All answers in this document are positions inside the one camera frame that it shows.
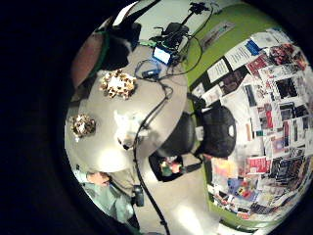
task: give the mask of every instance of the black cable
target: black cable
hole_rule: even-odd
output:
[[[192,70],[199,64],[199,62],[200,62],[200,60],[201,60],[201,57],[202,57],[202,54],[203,54],[203,49],[202,49],[202,47],[201,47],[200,41],[196,38],[196,34],[199,33],[201,30],[203,30],[203,28],[206,26],[206,24],[207,24],[208,21],[210,20],[212,14],[213,14],[213,11],[214,11],[213,5],[219,7],[219,5],[216,4],[216,3],[210,3],[209,5],[210,5],[210,12],[209,12],[209,15],[208,15],[207,19],[205,20],[204,24],[194,32],[194,34],[188,39],[188,41],[187,41],[187,43],[186,43],[186,45],[187,45],[186,48],[187,48],[187,50],[188,50],[188,49],[189,49],[189,46],[190,46],[191,40],[192,40],[193,38],[195,38],[195,39],[197,40],[197,42],[198,42],[198,44],[199,44],[199,46],[200,46],[200,49],[201,49],[201,54],[200,54],[200,56],[199,56],[197,62],[196,62],[189,70],[184,71],[184,72],[180,72],[180,73],[167,73],[168,70],[166,70],[166,75],[163,76],[163,77],[160,77],[159,79],[166,79],[166,78],[168,78],[168,77],[171,76],[171,75],[182,75],[182,74],[186,74],[186,73],[192,71]]]
[[[163,79],[169,78],[170,76],[173,76],[173,75],[182,75],[182,74],[186,74],[186,73],[188,73],[188,72],[190,72],[190,71],[192,71],[192,70],[195,69],[195,67],[199,64],[199,62],[200,62],[200,60],[201,60],[201,58],[202,58],[203,49],[202,49],[202,47],[201,47],[200,41],[199,41],[195,36],[192,36],[191,39],[192,39],[192,38],[195,38],[195,39],[197,40],[198,45],[199,45],[199,48],[200,48],[200,50],[201,50],[201,51],[200,51],[200,56],[198,57],[196,63],[195,63],[190,69],[188,69],[188,70],[186,70],[186,71],[183,71],[183,72],[179,72],[179,73],[167,73],[168,70],[166,70],[166,75],[161,76],[158,80],[163,80]]]
[[[160,218],[160,224],[164,226],[164,229],[166,231],[166,235],[170,235],[170,232],[169,232],[169,229],[168,229],[168,226],[167,226],[167,222],[162,214],[162,212],[160,211],[158,205],[157,205],[157,202],[155,201],[155,199],[153,198],[153,196],[151,195],[151,193],[149,192],[149,189],[147,188],[146,184],[145,184],[145,181],[141,175],[141,172],[140,172],[140,169],[139,169],[139,166],[138,166],[138,160],[137,160],[137,144],[138,144],[138,141],[139,141],[139,132],[141,131],[141,129],[146,125],[147,123],[147,120],[152,116],[152,114],[155,113],[155,111],[157,111],[168,99],[171,98],[171,95],[173,93],[173,89],[168,86],[168,85],[165,85],[163,83],[161,83],[160,81],[157,81],[157,83],[161,86],[163,92],[164,92],[164,98],[146,115],[146,117],[144,118],[144,120],[141,122],[138,130],[137,130],[137,133],[136,133],[136,136],[135,136],[135,139],[134,139],[134,143],[133,143],[133,156],[134,156],[134,163],[135,163],[135,167],[136,167],[136,171],[137,171],[137,175],[138,175],[138,179],[140,181],[140,184],[141,186],[143,187],[144,191],[146,192],[149,200],[151,201],[152,205],[154,206],[155,210],[156,210],[156,213],[158,215],[158,217]]]
[[[147,81],[150,81],[150,82],[156,82],[156,81],[157,81],[156,78],[153,78],[153,77],[151,77],[151,78],[144,78],[144,77],[142,77],[141,75],[138,74],[139,69],[140,69],[141,66],[142,66],[144,63],[146,63],[146,62],[150,62],[150,63],[155,64],[155,65],[156,65],[156,69],[157,69],[158,71],[160,71],[160,66],[159,66],[159,64],[157,63],[156,60],[147,59],[147,60],[138,62],[137,66],[136,66],[136,68],[135,68],[134,76],[137,77],[138,79],[147,80]]]
[[[204,24],[194,32],[194,35],[196,35],[198,32],[200,32],[201,30],[203,30],[203,28],[204,28],[204,27],[206,26],[206,24],[208,23],[209,19],[211,18],[212,14],[213,14],[213,10],[214,10],[212,5],[215,5],[215,6],[219,7],[219,5],[216,4],[216,3],[212,3],[212,2],[211,2],[211,3],[209,4],[209,6],[210,6],[210,8],[211,8],[210,11],[209,11],[209,15],[208,15],[207,19],[205,20]]]

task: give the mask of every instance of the white table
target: white table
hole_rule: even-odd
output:
[[[123,72],[134,75],[138,62],[150,59],[152,53],[152,48],[138,46],[129,55],[130,63],[123,68]],[[165,74],[167,66],[159,65],[161,67],[160,75]],[[154,69],[154,65],[144,64],[141,71],[147,69]],[[117,110],[119,114],[137,112],[145,117],[164,97],[161,87],[155,82],[138,79],[136,83],[138,86],[135,93],[125,101],[117,96],[112,99],[109,96],[104,96],[104,92],[99,90],[99,81],[95,81],[87,100],[86,109],[79,110],[80,113],[86,112],[97,122],[96,131],[92,135],[75,142],[67,120],[66,132],[69,140],[66,142],[66,148],[71,148],[79,160],[86,163],[90,170],[114,172],[133,165],[132,151],[121,149],[113,138],[117,129],[113,112],[114,110]],[[170,79],[165,79],[163,83],[173,88],[173,95],[150,123],[149,136],[145,137],[137,148],[138,159],[147,158],[166,140],[185,107],[187,99],[186,76],[171,76]]]

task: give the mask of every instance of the black office chair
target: black office chair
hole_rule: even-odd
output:
[[[149,156],[150,166],[158,181],[171,181],[184,173],[184,171],[180,171],[169,176],[162,175],[160,165],[167,157],[176,156],[175,162],[181,164],[182,168],[186,171],[181,155],[191,153],[195,140],[195,124],[192,116],[183,113],[171,135],[153,154]]]
[[[164,42],[165,46],[169,48],[176,48],[180,45],[184,35],[189,31],[189,28],[180,23],[170,23],[166,30],[163,27],[155,26],[154,28],[160,28],[161,33],[158,36],[151,37],[150,40],[154,42]]]
[[[195,103],[196,111],[193,114],[183,113],[176,127],[166,141],[149,156],[150,166],[159,181],[171,181],[184,173],[192,172],[201,167],[202,159],[200,154],[208,154],[217,158],[227,158],[235,149],[236,144],[236,126],[231,112],[216,103],[210,107],[210,110],[202,112],[205,102],[189,95]],[[195,122],[193,115],[203,126],[203,140],[197,149],[192,152],[196,142]],[[233,134],[230,134],[230,128],[233,128]],[[181,155],[189,154],[195,156],[200,162],[184,166]],[[182,170],[178,173],[172,173],[164,176],[160,165],[167,157],[176,156],[176,162],[182,165]]]

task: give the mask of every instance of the person's hand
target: person's hand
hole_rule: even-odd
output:
[[[87,180],[90,183],[94,183],[99,186],[108,186],[110,178],[104,172],[96,172],[96,173],[88,173]]]

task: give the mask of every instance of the electronic device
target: electronic device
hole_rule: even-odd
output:
[[[134,185],[133,193],[135,194],[135,204],[137,207],[144,206],[144,191],[141,185]]]
[[[173,51],[168,50],[158,44],[154,49],[153,58],[169,66],[173,61],[173,54]]]
[[[142,72],[143,78],[158,78],[160,69],[146,70]]]

